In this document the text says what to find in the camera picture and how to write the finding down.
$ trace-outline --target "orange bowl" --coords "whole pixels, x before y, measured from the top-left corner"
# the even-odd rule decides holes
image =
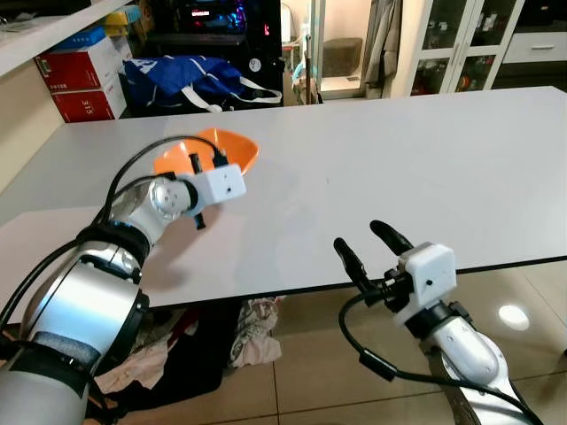
[[[239,164],[245,174],[256,162],[260,148],[256,143],[243,135],[219,128],[208,128],[197,135],[214,143],[221,151],[226,152],[230,164]],[[198,140],[185,139],[153,161],[156,174],[175,172],[193,173],[189,155],[197,153],[203,171],[214,169],[213,149]]]

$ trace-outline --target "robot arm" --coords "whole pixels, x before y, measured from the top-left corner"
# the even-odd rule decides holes
[[[446,305],[442,301],[456,287],[453,251],[438,243],[423,243],[414,248],[381,221],[373,221],[370,228],[399,256],[398,266],[387,271],[383,281],[370,281],[345,241],[335,241],[347,274],[362,292],[339,315],[343,332],[361,354],[361,363],[388,381],[400,377],[439,384],[459,425],[540,425],[542,422],[511,384],[498,346],[473,328],[469,314],[460,304]],[[394,322],[405,326],[420,341],[432,376],[399,371],[354,340],[344,320],[357,298],[366,300],[368,305],[384,299],[396,314]]]
[[[204,227],[207,205],[244,195],[237,165],[165,177],[122,194],[105,223],[79,246],[29,303],[22,348],[0,368],[0,422],[81,424],[92,376],[129,354],[149,299],[138,288],[142,265],[171,222],[185,215]]]

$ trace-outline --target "cabinet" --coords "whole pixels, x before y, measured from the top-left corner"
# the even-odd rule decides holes
[[[490,89],[524,0],[403,3],[398,72],[389,97]]]

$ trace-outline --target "tiled floor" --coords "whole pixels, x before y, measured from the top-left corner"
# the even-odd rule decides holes
[[[132,413],[120,425],[453,424],[435,386],[385,382],[359,365],[341,336],[337,313],[354,290],[288,297],[275,336],[283,357],[227,377],[219,390],[171,406]],[[451,299],[502,349],[510,376],[547,425],[567,424],[567,263],[468,274]],[[505,325],[502,305],[521,307],[525,331]],[[350,326],[398,367],[428,373],[416,341],[383,307],[353,311]]]

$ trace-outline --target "drawer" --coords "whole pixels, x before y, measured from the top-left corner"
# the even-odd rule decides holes
[[[503,62],[549,62],[567,60],[567,33],[514,34]]]

